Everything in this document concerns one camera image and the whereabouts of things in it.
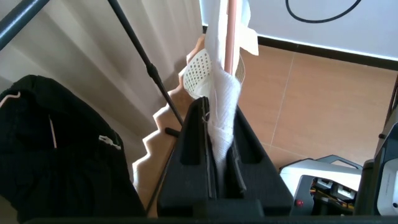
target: pink rod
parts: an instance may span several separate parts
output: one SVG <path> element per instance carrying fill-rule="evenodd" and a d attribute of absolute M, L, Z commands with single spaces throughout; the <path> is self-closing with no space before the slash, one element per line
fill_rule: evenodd
<path fill-rule="evenodd" d="M 228 26 L 226 30 L 224 70 L 232 74 L 234 60 L 236 0 L 228 1 Z"/>

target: wire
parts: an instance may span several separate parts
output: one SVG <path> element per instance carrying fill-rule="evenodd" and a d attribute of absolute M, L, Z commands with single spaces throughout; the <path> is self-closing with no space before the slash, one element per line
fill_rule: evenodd
<path fill-rule="evenodd" d="M 347 15 L 347 13 L 351 12 L 361 1 L 362 1 L 362 0 L 356 0 L 356 2 L 355 2 L 350 8 L 348 8 L 347 10 L 345 10 L 344 12 L 342 12 L 341 14 L 338 14 L 337 16 L 333 16 L 333 17 L 331 17 L 331 18 L 329 18 L 329 19 L 321 19 L 321 20 L 309 20 L 309 19 L 300 18 L 299 16 L 296 16 L 296 15 L 292 12 L 292 10 L 290 9 L 289 0 L 286 0 L 285 3 L 286 3 L 287 12 L 289 12 L 289 14 L 290 14 L 294 19 L 296 19 L 296 20 L 298 20 L 298 21 L 300 21 L 300 22 L 306 22 L 306 23 L 311 23 L 311 24 L 319 24 L 319 23 L 334 21 L 334 20 L 336 20 L 336 19 L 338 19 L 338 18 L 341 18 L 341 17 Z"/>

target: laundry basket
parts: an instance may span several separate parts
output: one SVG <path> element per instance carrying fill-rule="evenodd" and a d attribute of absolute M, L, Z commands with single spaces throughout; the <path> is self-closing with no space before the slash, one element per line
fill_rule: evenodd
<path fill-rule="evenodd" d="M 183 86 L 189 95 L 197 99 L 202 96 L 209 97 L 211 88 L 211 61 L 206 49 L 199 51 L 188 63 L 183 74 Z M 244 80 L 244 64 L 239 57 L 235 77 L 240 83 Z"/>

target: brown floor tile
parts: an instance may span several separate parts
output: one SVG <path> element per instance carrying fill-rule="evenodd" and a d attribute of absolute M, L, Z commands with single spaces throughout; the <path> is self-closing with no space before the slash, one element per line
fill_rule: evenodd
<path fill-rule="evenodd" d="M 277 170 L 284 165 L 290 164 L 291 162 L 307 158 L 305 156 L 295 154 L 284 149 L 279 149 L 277 147 L 269 145 L 263 145 L 263 147 Z"/>
<path fill-rule="evenodd" d="M 273 146 L 363 164 L 374 155 L 396 73 L 296 54 Z"/>
<path fill-rule="evenodd" d="M 261 142 L 271 143 L 293 52 L 259 46 L 259 56 L 242 50 L 246 75 L 239 107 Z"/>

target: curtain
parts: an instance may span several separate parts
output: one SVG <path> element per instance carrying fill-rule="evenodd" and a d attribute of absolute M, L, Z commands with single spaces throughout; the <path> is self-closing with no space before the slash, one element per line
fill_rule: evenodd
<path fill-rule="evenodd" d="M 2 0 L 0 18 L 17 3 Z M 119 3 L 166 89 L 175 88 L 202 33 L 199 2 Z M 50 1 L 0 51 L 0 90 L 28 74 L 53 78 L 93 107 L 121 135 L 127 163 L 146 154 L 142 138 L 165 100 L 106 0 Z"/>

